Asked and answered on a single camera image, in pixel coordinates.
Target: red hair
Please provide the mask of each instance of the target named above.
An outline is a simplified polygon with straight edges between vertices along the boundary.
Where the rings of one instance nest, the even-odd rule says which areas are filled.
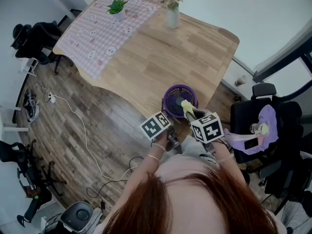
[[[191,174],[181,179],[192,180],[207,189],[222,213],[226,233],[278,233],[274,220],[249,187],[235,180],[222,167],[207,168],[205,174]],[[166,184],[149,175],[113,214],[103,234],[169,234],[171,214]]]

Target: bracelet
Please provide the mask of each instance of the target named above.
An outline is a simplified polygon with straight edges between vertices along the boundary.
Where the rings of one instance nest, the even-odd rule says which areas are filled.
[[[147,156],[149,156],[149,157],[151,157],[151,158],[157,160],[157,161],[160,163],[160,159],[158,159],[158,158],[156,158],[156,157],[154,157],[154,156],[152,156],[152,155],[149,155],[149,154],[147,154]]]
[[[164,152],[166,151],[166,148],[164,148],[162,145],[159,145],[158,143],[152,142],[152,146],[157,146],[157,147],[159,147],[161,150],[163,150]]]
[[[217,162],[218,162],[218,163],[222,163],[222,162],[227,161],[227,160],[229,160],[230,158],[233,158],[233,157],[234,157],[234,154],[230,154],[230,155],[229,155],[228,157],[226,157],[226,158],[217,160]]]

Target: pink checkered tablecloth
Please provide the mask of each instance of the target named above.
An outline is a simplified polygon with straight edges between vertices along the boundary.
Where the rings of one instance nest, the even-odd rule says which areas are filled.
[[[127,1],[126,19],[117,21],[107,12],[113,0],[97,0],[57,42],[57,47],[92,78],[98,78],[126,40],[158,9],[152,2]]]

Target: phone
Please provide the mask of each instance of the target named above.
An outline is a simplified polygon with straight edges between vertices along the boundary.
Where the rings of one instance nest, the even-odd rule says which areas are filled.
[[[251,149],[257,145],[259,145],[258,138],[252,138],[244,142],[245,150]]]

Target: small desk fan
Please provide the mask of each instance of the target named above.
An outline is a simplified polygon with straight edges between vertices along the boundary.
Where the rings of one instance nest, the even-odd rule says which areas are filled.
[[[197,107],[195,92],[186,85],[175,85],[165,93],[163,104],[169,115],[175,118],[184,118],[181,102],[188,100],[194,107]]]

